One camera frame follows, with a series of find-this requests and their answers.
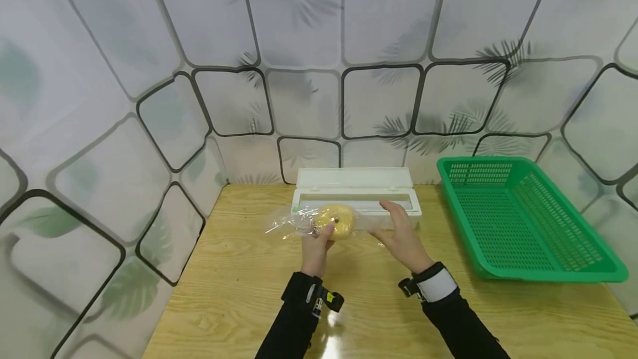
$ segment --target left hand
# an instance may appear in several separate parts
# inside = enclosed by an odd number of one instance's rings
[[[326,255],[330,247],[335,244],[328,240],[335,231],[332,223],[323,228],[319,236],[307,234],[301,238],[301,272],[303,274],[322,278],[326,272]]]

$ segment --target wood grain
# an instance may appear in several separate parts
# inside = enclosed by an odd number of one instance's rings
[[[254,358],[299,269],[298,239],[264,234],[294,186],[227,186],[175,288],[144,359]],[[638,329],[600,284],[478,279],[440,187],[416,187],[421,241],[512,358],[637,358]],[[324,284],[346,300],[324,309],[307,359],[451,358],[416,299],[396,284],[408,272],[371,238],[337,243]]]

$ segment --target plastic wrap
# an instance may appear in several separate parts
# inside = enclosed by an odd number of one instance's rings
[[[321,208],[280,208],[270,215],[267,224],[267,234],[283,239],[318,235],[328,224],[335,225],[331,240],[348,240],[369,236],[371,229],[388,229],[388,216],[362,215],[344,204],[329,204]]]

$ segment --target white wristband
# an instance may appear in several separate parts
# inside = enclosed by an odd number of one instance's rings
[[[450,272],[443,268],[436,275],[432,276],[428,280],[421,281],[416,284],[421,295],[427,302],[437,302],[449,296],[456,290],[458,285],[456,281],[450,275]]]

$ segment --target hand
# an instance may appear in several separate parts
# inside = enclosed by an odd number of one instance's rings
[[[301,238],[301,272],[309,276],[322,278],[326,272],[326,255],[330,247],[335,244],[328,240],[335,231],[335,225],[328,224],[319,236],[307,234]]]
[[[434,265],[435,262],[429,257],[421,244],[421,240],[419,240],[419,236],[414,232],[405,209],[391,201],[381,201],[379,204],[387,212],[390,212],[394,235],[390,236],[390,234],[379,229],[370,230],[370,234],[382,242],[391,255],[403,263],[413,274],[420,274]]]

